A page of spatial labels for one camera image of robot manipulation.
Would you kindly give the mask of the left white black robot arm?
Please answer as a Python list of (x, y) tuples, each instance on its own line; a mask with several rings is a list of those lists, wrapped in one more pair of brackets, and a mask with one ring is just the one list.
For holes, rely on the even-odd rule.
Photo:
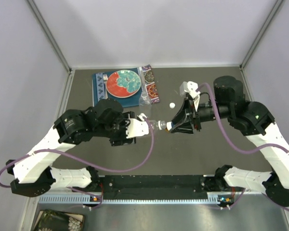
[(68, 187), (85, 192), (96, 190), (100, 179), (95, 167), (58, 169), (52, 166), (53, 162), (93, 137), (108, 138), (112, 146), (135, 143), (135, 138), (127, 137), (127, 128), (135, 118), (134, 112), (125, 112), (113, 99), (100, 100), (85, 110), (66, 110), (24, 159), (8, 167), (7, 172), (15, 177), (10, 183), (12, 193), (36, 197), (51, 189)]

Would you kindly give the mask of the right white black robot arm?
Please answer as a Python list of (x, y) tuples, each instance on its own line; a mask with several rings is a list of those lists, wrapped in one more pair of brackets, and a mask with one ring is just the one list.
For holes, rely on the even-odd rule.
[(275, 118), (268, 108), (249, 101), (244, 94), (243, 83), (232, 76), (221, 76), (207, 88), (208, 102), (200, 101), (203, 92), (195, 82), (183, 82), (180, 94), (183, 104), (167, 124), (171, 133), (192, 134), (202, 128), (202, 123), (227, 119), (229, 125), (238, 130), (254, 144), (254, 149), (242, 150), (241, 154), (262, 153), (271, 166), (271, 171), (256, 172), (224, 165), (215, 171), (212, 178), (202, 185), (207, 191), (225, 191), (239, 187), (259, 192), (277, 205), (289, 207), (289, 144), (284, 139)]

